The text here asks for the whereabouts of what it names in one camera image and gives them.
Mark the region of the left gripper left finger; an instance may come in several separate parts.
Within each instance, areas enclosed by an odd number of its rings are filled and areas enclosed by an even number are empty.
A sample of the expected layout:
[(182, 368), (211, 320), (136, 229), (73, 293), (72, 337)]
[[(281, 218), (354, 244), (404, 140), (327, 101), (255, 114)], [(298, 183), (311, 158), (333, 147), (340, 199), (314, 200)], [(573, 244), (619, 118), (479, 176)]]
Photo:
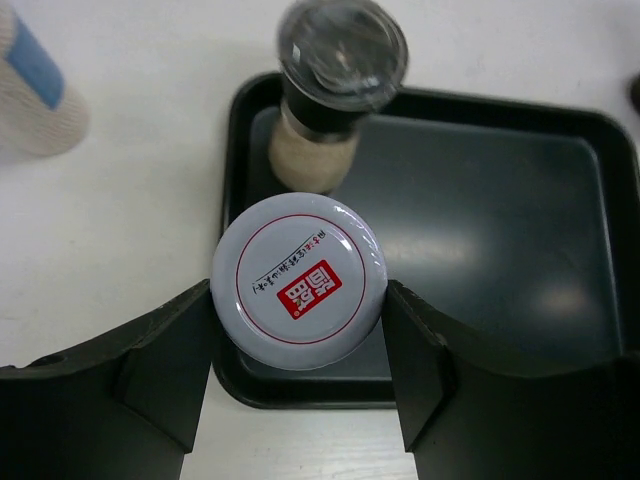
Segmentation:
[(210, 368), (208, 281), (91, 340), (2, 367), (2, 478), (179, 478)]

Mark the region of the clear-top pepper grinder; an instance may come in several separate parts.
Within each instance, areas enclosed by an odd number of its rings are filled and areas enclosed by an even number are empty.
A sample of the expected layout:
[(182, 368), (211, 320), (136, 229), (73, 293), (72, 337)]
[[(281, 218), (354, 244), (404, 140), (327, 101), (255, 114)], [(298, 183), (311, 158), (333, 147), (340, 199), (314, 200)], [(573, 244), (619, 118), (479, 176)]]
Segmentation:
[(409, 48), (374, 1), (296, 1), (277, 32), (280, 116), (268, 158), (293, 191), (324, 194), (349, 172), (359, 125), (397, 95)]

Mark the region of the silver-cap white bottle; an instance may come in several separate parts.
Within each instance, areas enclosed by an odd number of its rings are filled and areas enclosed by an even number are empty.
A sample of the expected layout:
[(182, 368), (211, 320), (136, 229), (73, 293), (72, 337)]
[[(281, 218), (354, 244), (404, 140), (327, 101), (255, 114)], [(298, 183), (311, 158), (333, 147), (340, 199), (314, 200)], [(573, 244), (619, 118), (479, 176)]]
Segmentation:
[(39, 157), (84, 140), (90, 112), (13, 6), (1, 3), (1, 144)]

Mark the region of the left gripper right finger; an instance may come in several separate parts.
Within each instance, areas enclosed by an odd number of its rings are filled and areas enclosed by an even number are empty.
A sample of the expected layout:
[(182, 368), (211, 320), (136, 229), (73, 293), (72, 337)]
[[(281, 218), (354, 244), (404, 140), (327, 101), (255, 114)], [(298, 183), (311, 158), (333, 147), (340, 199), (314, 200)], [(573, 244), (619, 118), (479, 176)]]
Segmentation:
[(391, 281), (384, 340), (422, 479), (635, 479), (639, 354), (592, 366), (530, 355)]

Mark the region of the white-lid dark sauce jar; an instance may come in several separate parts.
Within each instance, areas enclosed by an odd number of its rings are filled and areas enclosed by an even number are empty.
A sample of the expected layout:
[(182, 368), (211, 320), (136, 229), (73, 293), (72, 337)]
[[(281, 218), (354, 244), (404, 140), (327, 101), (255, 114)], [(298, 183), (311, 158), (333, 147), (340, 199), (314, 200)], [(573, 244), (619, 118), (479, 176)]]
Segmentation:
[(210, 289), (246, 355), (314, 370), (356, 350), (377, 324), (388, 285), (371, 227), (323, 195), (286, 193), (242, 212), (221, 236)]

